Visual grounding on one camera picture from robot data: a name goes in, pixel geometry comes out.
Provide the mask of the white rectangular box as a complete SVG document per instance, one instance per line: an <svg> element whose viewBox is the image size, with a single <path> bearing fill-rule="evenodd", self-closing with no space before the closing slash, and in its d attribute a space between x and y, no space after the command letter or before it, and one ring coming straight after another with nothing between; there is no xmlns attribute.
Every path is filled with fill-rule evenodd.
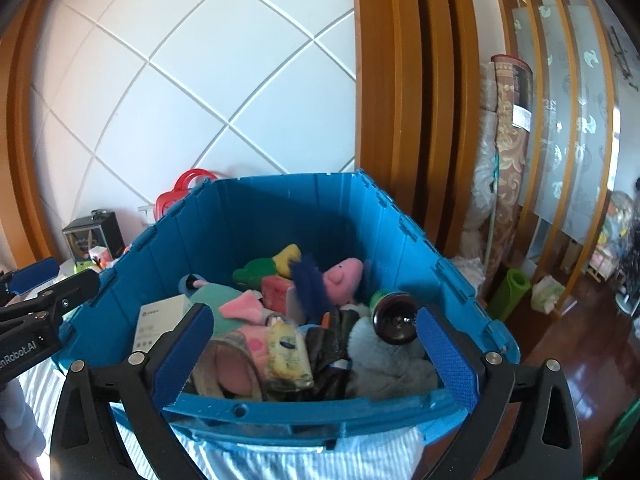
<svg viewBox="0 0 640 480"><path fill-rule="evenodd" d="M171 332L191 307L186 295L178 295L141 307L134 332L133 352L148 352L164 333Z"/></svg>

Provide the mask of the pink pig plush teal dress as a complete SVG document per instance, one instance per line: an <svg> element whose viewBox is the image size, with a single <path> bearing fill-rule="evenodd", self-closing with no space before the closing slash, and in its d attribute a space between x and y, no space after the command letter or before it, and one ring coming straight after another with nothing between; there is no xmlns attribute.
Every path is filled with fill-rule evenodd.
<svg viewBox="0 0 640 480"><path fill-rule="evenodd" d="M268 361L267 318L254 292L209 283L188 274L179 282L179 292L191 304L205 304L214 316L214 332L192 370L199 396L238 398L262 402Z"/></svg>

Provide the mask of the yellow tissue packet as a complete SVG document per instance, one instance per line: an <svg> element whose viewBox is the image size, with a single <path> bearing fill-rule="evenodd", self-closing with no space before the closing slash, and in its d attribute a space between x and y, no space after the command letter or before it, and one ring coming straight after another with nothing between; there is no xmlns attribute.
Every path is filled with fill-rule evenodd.
<svg viewBox="0 0 640 480"><path fill-rule="evenodd" d="M267 344L265 378L270 390L297 392L314 386L305 337L297 327L276 318L269 325Z"/></svg>

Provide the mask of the brown bottle green label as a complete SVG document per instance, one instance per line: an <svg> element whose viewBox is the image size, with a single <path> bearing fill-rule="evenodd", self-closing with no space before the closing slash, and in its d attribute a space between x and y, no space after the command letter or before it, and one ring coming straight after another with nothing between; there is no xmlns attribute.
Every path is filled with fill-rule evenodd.
<svg viewBox="0 0 640 480"><path fill-rule="evenodd" d="M370 300L372 326L378 338L392 344L403 346L416 339L416 312L418 302L399 290L378 290Z"/></svg>

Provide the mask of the small pink white box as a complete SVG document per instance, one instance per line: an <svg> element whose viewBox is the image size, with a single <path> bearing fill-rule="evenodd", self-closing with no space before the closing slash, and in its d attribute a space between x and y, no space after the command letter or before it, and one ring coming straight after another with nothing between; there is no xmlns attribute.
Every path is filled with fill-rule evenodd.
<svg viewBox="0 0 640 480"><path fill-rule="evenodd" d="M114 259L110 250L105 246L94 246L89 249L89 257L100 268L109 268Z"/></svg>

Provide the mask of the black gift bag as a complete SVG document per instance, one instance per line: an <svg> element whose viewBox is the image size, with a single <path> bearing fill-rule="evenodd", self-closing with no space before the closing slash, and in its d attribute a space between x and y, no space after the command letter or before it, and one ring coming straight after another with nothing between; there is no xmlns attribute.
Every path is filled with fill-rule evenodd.
<svg viewBox="0 0 640 480"><path fill-rule="evenodd" d="M89 261L89 249L94 246L107 247L113 259L125 249L122 232L114 211L96 209L85 217L80 217L62 229L62 234L70 254L76 262Z"/></svg>

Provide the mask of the red plastic toy suitcase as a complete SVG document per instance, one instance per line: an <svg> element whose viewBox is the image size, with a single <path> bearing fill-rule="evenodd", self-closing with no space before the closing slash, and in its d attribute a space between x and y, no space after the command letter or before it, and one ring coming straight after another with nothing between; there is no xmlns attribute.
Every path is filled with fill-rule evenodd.
<svg viewBox="0 0 640 480"><path fill-rule="evenodd" d="M216 174L202 168L186 170L186 172L178 177L171 190L163 192L163 194L160 194L160 196L157 197L153 211L154 220L160 220L160 218L166 214L173 204L185 198L191 191L191 185L198 179L215 181L217 176Z"/></svg>

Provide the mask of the green yoga mat roll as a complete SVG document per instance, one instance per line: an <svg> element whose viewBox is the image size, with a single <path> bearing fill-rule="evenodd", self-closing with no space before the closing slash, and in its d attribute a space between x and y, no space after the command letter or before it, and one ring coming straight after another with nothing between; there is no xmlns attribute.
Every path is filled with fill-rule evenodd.
<svg viewBox="0 0 640 480"><path fill-rule="evenodd" d="M504 322L530 289L528 276L518 269L510 269L487 306L493 320Z"/></svg>

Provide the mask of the black folded umbrella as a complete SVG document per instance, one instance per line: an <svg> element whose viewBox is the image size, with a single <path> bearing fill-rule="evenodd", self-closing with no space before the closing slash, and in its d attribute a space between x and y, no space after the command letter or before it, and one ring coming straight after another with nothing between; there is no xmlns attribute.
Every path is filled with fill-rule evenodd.
<svg viewBox="0 0 640 480"><path fill-rule="evenodd" d="M354 310L333 310L329 326L312 326L305 335L314 386L303 394L305 401L343 400L352 370L348 354L349 335L360 315Z"/></svg>

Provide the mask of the grey plush toy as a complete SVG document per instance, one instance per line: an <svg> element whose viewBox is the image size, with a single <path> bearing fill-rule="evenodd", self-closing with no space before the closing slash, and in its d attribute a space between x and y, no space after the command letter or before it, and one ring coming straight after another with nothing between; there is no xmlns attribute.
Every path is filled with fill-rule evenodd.
<svg viewBox="0 0 640 480"><path fill-rule="evenodd" d="M433 364L420 342L404 346L386 344L375 333L370 318L360 318L349 334L347 346L352 370L346 398L390 400L425 396L439 387Z"/></svg>

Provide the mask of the small pink pig plush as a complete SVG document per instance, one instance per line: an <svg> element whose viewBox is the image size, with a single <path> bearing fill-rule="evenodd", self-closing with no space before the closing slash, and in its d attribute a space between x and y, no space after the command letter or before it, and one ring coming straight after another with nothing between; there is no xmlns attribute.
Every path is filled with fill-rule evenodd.
<svg viewBox="0 0 640 480"><path fill-rule="evenodd" d="M326 293L334 306L341 307L354 301L362 271L361 260L347 258L322 274Z"/></svg>

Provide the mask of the blue plastic storage crate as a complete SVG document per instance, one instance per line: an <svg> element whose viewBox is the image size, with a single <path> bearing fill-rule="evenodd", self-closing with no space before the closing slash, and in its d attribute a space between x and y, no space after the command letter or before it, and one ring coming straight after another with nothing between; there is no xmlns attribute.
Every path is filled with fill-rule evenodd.
<svg viewBox="0 0 640 480"><path fill-rule="evenodd" d="M55 364L91 367L126 360L144 304L175 296L190 273L229 284L236 269L288 244L322 268L348 257L364 264L359 290L408 292L438 307L484 351L518 362L520 348L476 301L473 287L422 230L361 171L220 179L198 185L142 232L103 272L101 289L61 328ZM400 428L434 441L465 418L463 391L452 382L426 396L395 400L241 402L183 393L165 410L180 434L212 443L323 446Z"/></svg>

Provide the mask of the rolled patterned carpet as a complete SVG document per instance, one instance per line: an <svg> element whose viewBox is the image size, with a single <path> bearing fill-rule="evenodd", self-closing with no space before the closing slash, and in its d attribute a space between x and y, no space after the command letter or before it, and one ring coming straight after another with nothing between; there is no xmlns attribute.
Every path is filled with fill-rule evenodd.
<svg viewBox="0 0 640 480"><path fill-rule="evenodd" d="M518 199L523 187L528 136L532 130L533 71L512 55L496 54L498 154L497 200L494 226L488 230L488 265L483 292L488 292L518 221Z"/></svg>

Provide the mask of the wooden lattice partition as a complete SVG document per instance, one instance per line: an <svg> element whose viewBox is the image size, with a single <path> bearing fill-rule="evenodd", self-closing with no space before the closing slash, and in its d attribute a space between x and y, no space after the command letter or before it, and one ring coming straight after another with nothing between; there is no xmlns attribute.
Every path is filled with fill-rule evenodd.
<svg viewBox="0 0 640 480"><path fill-rule="evenodd" d="M620 110L597 0L498 0L506 54L533 71L518 221L503 262L532 306L562 316L597 247L614 188Z"/></svg>

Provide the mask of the white wall socket panel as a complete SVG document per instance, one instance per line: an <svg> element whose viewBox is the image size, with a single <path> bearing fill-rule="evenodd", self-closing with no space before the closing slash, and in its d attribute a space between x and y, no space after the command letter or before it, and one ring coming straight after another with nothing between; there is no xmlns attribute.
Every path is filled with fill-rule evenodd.
<svg viewBox="0 0 640 480"><path fill-rule="evenodd" d="M140 221L145 226L152 226L155 223L154 212L154 205L142 205L138 207L138 215L140 217Z"/></svg>

